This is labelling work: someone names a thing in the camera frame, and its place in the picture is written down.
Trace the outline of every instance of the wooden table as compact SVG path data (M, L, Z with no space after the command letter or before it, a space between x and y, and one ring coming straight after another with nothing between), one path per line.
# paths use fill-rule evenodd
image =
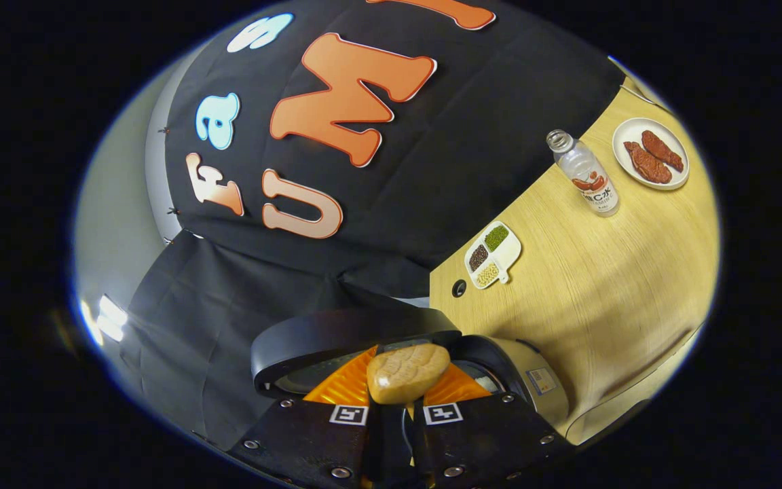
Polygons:
M628 78L624 85L635 90ZM656 120L683 143L690 165L684 186L651 189L620 167L612 135L631 117ZM569 416L557 428L573 443L668 381L707 318L720 262L713 187L675 117L618 87L581 140L614 182L617 214L590 211L555 165L496 217L523 244L508 284L480 291L469 282L463 256L476 236L430 275L430 306L464 334L524 338L540 347L569 397ZM469 286L455 298L460 278Z

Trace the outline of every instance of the white plate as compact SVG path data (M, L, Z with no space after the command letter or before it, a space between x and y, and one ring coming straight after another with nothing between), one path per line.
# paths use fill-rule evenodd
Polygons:
M494 228L496 228L498 225L508 229L508 236L506 236L506 239L503 239L496 250L490 251L490 248L488 248L485 244L485 236L493 231ZM472 256L472 252L475 251L475 249L478 248L481 244L484 245L485 251L487 251L487 259L481 262L480 266L478 266L478 268L475 270L470 270L469 257ZM493 223L490 223L490 225L488 225L484 231L481 232L479 238L472 243L468 250L466 250L466 253L463 255L463 266L466 268L466 271L469 272L469 279L472 281L472 284L475 285L475 288L486 289L491 284L496 282L497 279L499 279L499 281L503 284L508 283L508 269L512 266L513 263L515 263L516 260L518 260L519 256L521 256L521 241L519 241L518 236L515 236L515 233L512 232L512 228L505 225L505 223L494 221ZM482 270L486 269L488 266L490 266L490 264L496 264L500 273L494 278L494 280L488 282L484 287L480 287L478 277L481 275Z
M629 157L629 151L627 151L627 148L624 148L623 143L627 141L639 143L639 146L644 148L645 146L641 143L641 134L645 130L649 130L656 134L657 137L660 137L660 139L663 140L665 145L668 146L671 151L674 151L680 155L680 160L684 163L683 171L677 171L674 168L671 168L669 165L665 165L665 168L668 168L671 173L671 180L669 180L668 183L654 183L645 180L644 177L639 175L638 171L636 171L633 167L633 159ZM624 121L617 126L617 129L614 130L614 137L612 137L612 147L614 148L614 157L617 158L620 166L623 167L627 173L632 175L634 179L638 180L644 185L647 185L648 187L661 189L661 191L671 191L672 189L677 189L677 187L686 183L687 177L690 176L690 161L689 158L686 157L684 146L680 143L677 137L674 136L674 134L671 134L670 130L665 129L665 126L658 123L657 121L649 120L648 118L644 117L636 117L632 118L632 120Z

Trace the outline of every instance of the light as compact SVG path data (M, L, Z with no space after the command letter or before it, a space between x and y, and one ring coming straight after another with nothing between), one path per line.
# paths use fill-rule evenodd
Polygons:
M103 314L98 317L97 323L98 323L98 328L104 334L106 334L109 337L111 337L111 340L114 340L117 343L119 343L120 340L122 340L122 326L121 325L115 324L113 322L113 320L111 320L110 318L108 318L107 316L105 316Z
M107 319L111 320L114 325L117 325L120 328L122 328L122 325L125 325L128 321L128 314L126 314L125 310L122 310L120 306L114 304L114 301L108 297L108 294L104 294L102 296L102 300L99 302L99 306L102 310L99 318L106 316Z
M85 300L80 301L80 313L83 314L83 322L86 324L87 331L90 332L92 340L99 346L105 344L105 337L102 337L102 331L98 328L96 321L92 318L90 305Z

